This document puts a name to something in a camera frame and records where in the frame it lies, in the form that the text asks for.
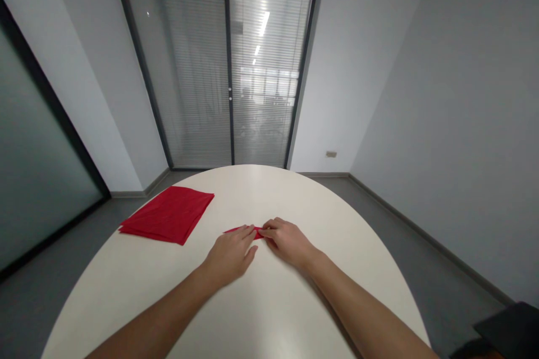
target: door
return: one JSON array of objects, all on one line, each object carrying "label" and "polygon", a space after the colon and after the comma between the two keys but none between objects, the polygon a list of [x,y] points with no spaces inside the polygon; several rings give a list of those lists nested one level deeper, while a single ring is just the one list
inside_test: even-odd
[{"label": "door", "polygon": [[0,22],[3,278],[108,190],[3,0]]},{"label": "door", "polygon": [[122,0],[172,169],[286,168],[314,0]]}]

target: finger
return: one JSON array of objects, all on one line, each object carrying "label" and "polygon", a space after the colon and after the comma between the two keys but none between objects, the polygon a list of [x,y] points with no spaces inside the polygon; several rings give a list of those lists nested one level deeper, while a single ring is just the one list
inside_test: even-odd
[{"label": "finger", "polygon": [[277,232],[274,230],[274,229],[262,229],[262,230],[259,230],[258,233],[262,236],[262,237],[267,237],[267,238],[275,238],[277,236]]},{"label": "finger", "polygon": [[250,226],[245,227],[245,228],[239,233],[240,238],[245,238],[245,237],[247,237],[248,235],[250,235],[251,232],[253,231],[253,229],[254,229],[254,224],[251,224]]},{"label": "finger", "polygon": [[230,235],[235,235],[235,234],[240,234],[243,230],[245,230],[247,228],[247,225],[244,224],[243,226],[240,226],[238,227],[237,229],[235,229],[233,232],[230,232],[230,233],[225,233],[225,234],[230,234]]},{"label": "finger", "polygon": [[243,272],[245,273],[245,271],[247,270],[247,268],[249,267],[249,265],[251,264],[251,262],[253,262],[254,260],[254,255],[256,254],[257,252],[257,249],[258,249],[258,246],[252,246],[249,251],[247,252],[247,255],[245,256],[245,258],[243,258]]},{"label": "finger", "polygon": [[275,253],[275,255],[279,255],[279,247],[277,247],[277,244],[275,244],[275,241],[273,241],[270,238],[265,238],[265,240],[269,249],[272,250]]},{"label": "finger", "polygon": [[262,226],[263,229],[267,229],[267,228],[281,228],[282,227],[282,223],[280,222],[277,222],[273,219],[270,219],[268,220],[267,222],[265,222],[265,224]]},{"label": "finger", "polygon": [[248,235],[247,237],[245,237],[243,239],[243,241],[245,242],[245,249],[247,249],[247,247],[253,242],[254,238],[257,236],[257,231],[255,229],[253,229]]}]

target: forearm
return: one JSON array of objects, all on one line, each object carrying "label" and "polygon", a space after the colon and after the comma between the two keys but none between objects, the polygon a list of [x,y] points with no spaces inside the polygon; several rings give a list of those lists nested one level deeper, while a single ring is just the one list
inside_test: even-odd
[{"label": "forearm", "polygon": [[391,310],[324,253],[316,253],[306,272],[327,298],[365,359],[437,357]]},{"label": "forearm", "polygon": [[217,291],[203,267],[121,328],[88,358],[164,358],[200,308]]}]

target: stack of red napkins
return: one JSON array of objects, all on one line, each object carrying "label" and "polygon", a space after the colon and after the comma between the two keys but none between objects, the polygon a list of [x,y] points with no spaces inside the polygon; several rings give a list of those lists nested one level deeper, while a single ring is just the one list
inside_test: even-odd
[{"label": "stack of red napkins", "polygon": [[120,233],[184,245],[214,196],[171,186],[124,221]]}]

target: door frame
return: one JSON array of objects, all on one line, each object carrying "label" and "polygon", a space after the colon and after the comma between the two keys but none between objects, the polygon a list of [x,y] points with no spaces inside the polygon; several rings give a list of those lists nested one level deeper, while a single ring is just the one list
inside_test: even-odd
[{"label": "door frame", "polygon": [[[140,70],[142,72],[142,76],[144,79],[144,83],[146,84],[146,89],[148,91],[148,96],[150,99],[150,105],[152,107],[152,112],[154,115],[154,118],[156,120],[157,124],[157,131],[159,132],[159,138],[161,139],[161,143],[163,145],[163,150],[165,151],[165,156],[167,159],[168,166],[170,170],[172,171],[206,171],[208,168],[197,168],[197,167],[189,167],[189,168],[178,168],[173,166],[172,162],[172,156],[170,154],[170,147],[167,142],[166,134],[165,134],[165,128],[163,126],[162,120],[161,120],[161,114],[159,112],[159,108],[157,106],[157,98],[154,92],[154,87],[152,84],[152,80],[150,78],[150,73],[148,70],[148,65],[146,63],[146,58],[144,55],[144,51],[142,48],[142,42],[140,40],[139,33],[136,29],[136,23],[135,23],[135,16],[133,13],[133,8],[131,6],[130,0],[121,0],[122,6],[124,8],[124,14],[127,19],[127,25],[129,27],[129,32],[131,33],[131,37],[133,39],[133,45],[135,47],[135,53],[137,56],[137,59],[139,61]],[[308,14],[308,20],[307,20],[307,29],[305,30],[305,38],[303,40],[303,46],[302,46],[302,54],[301,54],[301,60],[300,60],[300,69],[299,69],[299,76],[298,76],[298,86],[296,88],[296,94],[294,99],[294,106],[292,108],[292,115],[291,115],[291,121],[290,121],[290,131],[288,135],[287,145],[286,145],[286,154],[285,154],[285,160],[283,162],[283,167],[285,169],[289,168],[289,158],[290,158],[290,151],[292,148],[292,141],[294,138],[294,129],[296,125],[296,115],[298,114],[298,104],[301,99],[301,92],[303,89],[303,80],[304,80],[304,71],[305,71],[305,63],[307,60],[307,53],[309,49],[309,45],[311,43],[311,34],[312,34],[312,26],[313,26],[313,20],[314,20],[314,13],[316,9],[317,2],[316,0],[311,0],[310,3],[310,10]],[[229,83],[229,115],[230,115],[230,151],[231,151],[231,165],[235,165],[235,153],[234,153],[234,106],[233,106],[233,98],[234,98],[234,89],[232,88],[232,45],[231,45],[231,23],[230,23],[230,0],[225,0],[225,23],[226,23],[226,50],[227,50],[227,69],[228,69],[228,83]]]}]

